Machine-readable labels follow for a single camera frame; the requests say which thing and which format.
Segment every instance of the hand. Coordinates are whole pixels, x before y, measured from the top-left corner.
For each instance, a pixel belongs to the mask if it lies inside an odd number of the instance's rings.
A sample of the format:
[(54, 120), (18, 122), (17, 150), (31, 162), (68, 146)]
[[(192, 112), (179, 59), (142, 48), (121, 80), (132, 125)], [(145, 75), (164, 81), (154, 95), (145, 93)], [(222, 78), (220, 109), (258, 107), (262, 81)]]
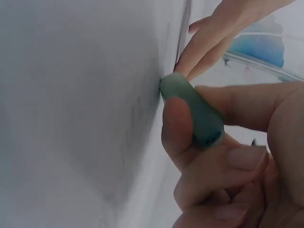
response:
[(221, 58), (234, 37), (250, 24), (294, 0), (223, 0), (213, 14), (194, 22), (194, 33), (174, 71), (191, 80), (205, 72)]
[(182, 173), (174, 197), (183, 214), (174, 228), (304, 227), (304, 83), (197, 90), (226, 124), (267, 132), (271, 155), (228, 135), (201, 152), (188, 105), (167, 101), (162, 142)]

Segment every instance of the white surface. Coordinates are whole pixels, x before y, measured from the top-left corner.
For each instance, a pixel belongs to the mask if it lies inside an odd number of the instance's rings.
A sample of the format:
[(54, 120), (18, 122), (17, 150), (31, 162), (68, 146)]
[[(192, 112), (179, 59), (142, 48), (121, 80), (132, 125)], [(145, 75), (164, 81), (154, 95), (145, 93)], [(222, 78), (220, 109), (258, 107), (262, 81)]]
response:
[(182, 0), (0, 2), (2, 228), (144, 227), (164, 167), (161, 119), (157, 143), (146, 142), (182, 8)]

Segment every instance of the fingertip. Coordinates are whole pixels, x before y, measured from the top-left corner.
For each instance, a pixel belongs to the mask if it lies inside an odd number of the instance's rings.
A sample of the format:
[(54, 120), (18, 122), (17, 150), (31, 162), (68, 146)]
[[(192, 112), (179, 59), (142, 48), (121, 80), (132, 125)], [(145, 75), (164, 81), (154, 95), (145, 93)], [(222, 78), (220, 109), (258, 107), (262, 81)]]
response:
[(187, 103), (177, 97), (166, 101), (163, 110), (161, 139), (167, 153), (171, 156), (187, 149), (192, 142), (193, 123)]

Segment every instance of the eraser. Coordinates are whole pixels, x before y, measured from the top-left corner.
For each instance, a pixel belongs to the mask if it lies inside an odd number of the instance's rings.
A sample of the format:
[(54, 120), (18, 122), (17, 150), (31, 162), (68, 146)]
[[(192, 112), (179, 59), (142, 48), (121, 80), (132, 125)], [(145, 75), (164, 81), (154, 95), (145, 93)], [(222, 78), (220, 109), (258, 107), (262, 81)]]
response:
[(161, 79), (161, 95), (166, 102), (171, 97), (183, 99), (190, 107), (193, 120), (193, 141), (205, 150), (221, 144), (224, 139), (224, 119), (221, 113), (209, 105), (180, 73)]

